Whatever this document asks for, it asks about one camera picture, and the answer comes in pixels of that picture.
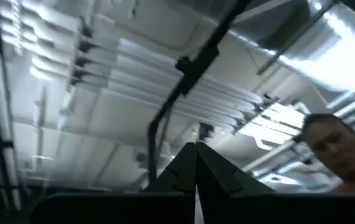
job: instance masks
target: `black rod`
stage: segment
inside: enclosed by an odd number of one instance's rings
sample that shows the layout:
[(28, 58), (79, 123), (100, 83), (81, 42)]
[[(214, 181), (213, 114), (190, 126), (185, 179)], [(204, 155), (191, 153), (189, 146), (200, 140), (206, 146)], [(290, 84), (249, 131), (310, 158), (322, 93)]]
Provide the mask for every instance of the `black rod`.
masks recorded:
[[(175, 101), (180, 97), (181, 94), (187, 95), (190, 89), (197, 83), (200, 77), (208, 69), (211, 63), (218, 56), (219, 51), (217, 50), (217, 45), (226, 35), (230, 29), (231, 23), (234, 19), (241, 13), (244, 12), (245, 8), (250, 3), (250, 0), (238, 0), (232, 10), (225, 16), (222, 22), (218, 25), (215, 31), (212, 33), (211, 37), (201, 48), (201, 51), (197, 57), (189, 65), (180, 68), (180, 71), (184, 73), (183, 78), (174, 87), (173, 91), (169, 94), (167, 100), (162, 105), (158, 114), (154, 117), (152, 122), (150, 122), (148, 127), (148, 179), (149, 183), (152, 183), (156, 179), (156, 163), (155, 163), (155, 151), (156, 151), (156, 134), (159, 126), (159, 122), (164, 118), (166, 112), (171, 109)], [(178, 60), (176, 68), (180, 67), (180, 63), (184, 63), (184, 60)]]

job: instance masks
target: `short hair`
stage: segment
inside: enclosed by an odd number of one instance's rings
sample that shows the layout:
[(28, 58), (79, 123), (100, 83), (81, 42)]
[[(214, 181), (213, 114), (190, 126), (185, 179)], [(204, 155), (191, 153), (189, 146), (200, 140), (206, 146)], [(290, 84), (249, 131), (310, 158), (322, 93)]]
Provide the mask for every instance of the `short hair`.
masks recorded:
[(344, 121), (342, 121), (341, 118), (338, 118), (337, 116), (335, 116), (333, 114), (321, 114), (321, 113), (317, 114), (316, 113), (316, 114), (310, 114), (304, 119), (303, 126), (302, 126), (302, 136), (305, 137), (305, 135), (309, 129), (309, 126), (311, 124), (318, 122), (318, 121), (326, 121), (326, 120), (335, 120), (335, 121), (341, 123), (345, 128), (347, 128), (351, 132), (355, 133), (355, 130), (353, 130), (352, 127), (350, 127)]

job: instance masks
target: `ceiling light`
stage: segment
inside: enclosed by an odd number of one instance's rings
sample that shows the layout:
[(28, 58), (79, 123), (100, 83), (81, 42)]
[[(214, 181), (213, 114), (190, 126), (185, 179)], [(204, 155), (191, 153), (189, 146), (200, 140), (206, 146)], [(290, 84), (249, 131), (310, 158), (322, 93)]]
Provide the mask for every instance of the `ceiling light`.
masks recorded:
[(320, 9), (322, 8), (320, 2), (316, 2), (316, 3), (314, 4), (314, 7), (315, 7), (315, 9), (317, 9), (317, 10), (320, 10)]

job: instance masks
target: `man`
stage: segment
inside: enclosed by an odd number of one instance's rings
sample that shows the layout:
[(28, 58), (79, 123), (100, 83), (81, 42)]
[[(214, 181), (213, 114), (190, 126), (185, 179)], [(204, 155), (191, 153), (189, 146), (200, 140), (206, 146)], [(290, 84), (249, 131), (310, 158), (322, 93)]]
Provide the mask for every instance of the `man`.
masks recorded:
[(302, 133), (316, 157), (344, 182), (335, 192), (355, 192), (355, 130), (332, 114), (311, 114)]

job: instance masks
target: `black object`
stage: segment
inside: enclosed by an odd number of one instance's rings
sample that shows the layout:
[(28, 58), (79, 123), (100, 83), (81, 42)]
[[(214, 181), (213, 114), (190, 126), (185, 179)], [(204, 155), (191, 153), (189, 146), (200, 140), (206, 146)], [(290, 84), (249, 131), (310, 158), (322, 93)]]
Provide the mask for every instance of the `black object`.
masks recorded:
[(197, 142), (187, 143), (142, 192), (53, 195), (35, 208), (30, 221), (95, 218), (114, 223), (194, 223), (196, 185), (205, 223), (355, 218), (355, 195), (277, 194)]
[(207, 138), (211, 138), (214, 131), (215, 131), (215, 128), (213, 127), (213, 125), (206, 124), (206, 123), (200, 123), (198, 140), (205, 141)]
[(250, 0), (239, 0), (231, 11), (225, 16), (211, 37), (201, 48), (198, 56), (190, 61), (189, 57), (183, 56), (177, 62), (175, 67), (183, 72), (184, 76), (174, 87), (173, 91), (164, 102), (158, 114), (150, 122), (148, 127), (148, 180), (152, 183), (156, 179), (156, 135), (159, 122), (164, 118), (166, 112), (170, 110), (180, 95), (186, 96), (191, 88), (198, 82), (211, 63), (219, 55), (217, 45), (230, 29), (232, 21), (248, 6)]
[(197, 151), (186, 144), (164, 172), (140, 193), (55, 194), (31, 214), (31, 223), (90, 218), (117, 223), (194, 223)]

